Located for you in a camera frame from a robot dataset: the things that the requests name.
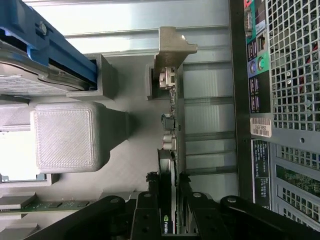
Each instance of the metal mesh panel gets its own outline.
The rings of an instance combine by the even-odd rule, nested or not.
[[[319,0],[268,0],[275,128],[320,132]]]
[[[300,218],[296,217],[293,213],[288,211],[286,208],[283,208],[283,216],[287,217],[288,219],[291,219],[295,222],[298,222],[300,224],[303,224],[305,226],[308,226],[304,221],[302,221]]]
[[[277,147],[277,157],[320,171],[320,154],[293,147]]]
[[[317,204],[314,204],[313,202],[306,200],[305,198],[295,194],[292,191],[289,191],[288,189],[283,188],[282,193],[278,193],[278,196],[285,200],[287,203],[291,204],[293,207],[298,209],[299,211],[306,214],[308,217],[312,218],[316,222],[319,221],[319,206]],[[297,221],[299,223],[306,224],[305,222],[301,221],[296,216],[294,216],[295,219],[293,219],[293,215],[287,211],[287,216],[291,218],[294,221]]]

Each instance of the electronic component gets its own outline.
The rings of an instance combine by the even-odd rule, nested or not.
[[[244,30],[245,36],[250,39],[253,35],[252,11],[248,6],[244,9]]]
[[[160,88],[170,89],[176,84],[176,73],[174,67],[166,67],[164,72],[160,73],[159,85]]]
[[[175,159],[168,149],[158,149],[159,195],[161,195],[162,233],[176,233],[177,189]]]
[[[175,137],[171,138],[171,141],[164,141],[162,144],[164,150],[177,150],[177,139]]]
[[[257,43],[256,40],[254,39],[250,43],[247,44],[247,60],[251,61],[254,58],[257,57]]]
[[[170,116],[170,114],[162,114],[161,122],[165,130],[175,129],[175,118]]]
[[[78,208],[83,208],[83,207],[86,207],[89,203],[90,203],[89,201],[81,201],[76,206]]]
[[[258,47],[258,52],[266,50],[266,34],[267,31],[264,31],[260,36],[257,37],[257,47]]]
[[[254,77],[250,77],[249,94],[250,94],[250,112],[269,113],[270,112],[270,83],[268,72],[263,72]]]
[[[173,133],[165,133],[163,135],[163,141],[164,142],[171,142],[173,137],[174,137]]]
[[[59,207],[61,204],[62,204],[62,202],[53,202],[48,206],[48,208],[54,209],[54,208]]]
[[[21,209],[36,198],[35,192],[4,193],[0,197],[0,210]]]

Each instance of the circuit board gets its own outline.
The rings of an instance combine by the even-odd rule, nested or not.
[[[1,210],[0,215],[78,211],[93,201],[35,201],[21,209]]]

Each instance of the screw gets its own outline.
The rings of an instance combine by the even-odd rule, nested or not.
[[[234,197],[229,197],[229,198],[227,199],[227,201],[228,201],[229,203],[234,204],[237,200],[236,200]]]
[[[194,196],[195,198],[200,198],[200,197],[201,197],[201,194],[198,193],[198,192],[195,192],[195,193],[193,194],[193,196]]]
[[[112,204],[116,204],[117,202],[119,202],[119,199],[118,198],[114,198],[110,201],[110,203]]]
[[[47,34],[47,27],[42,21],[40,22],[40,29],[42,30],[43,35]]]

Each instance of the rear i/o panel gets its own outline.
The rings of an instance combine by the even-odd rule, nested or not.
[[[320,231],[320,1],[243,3],[253,199]]]

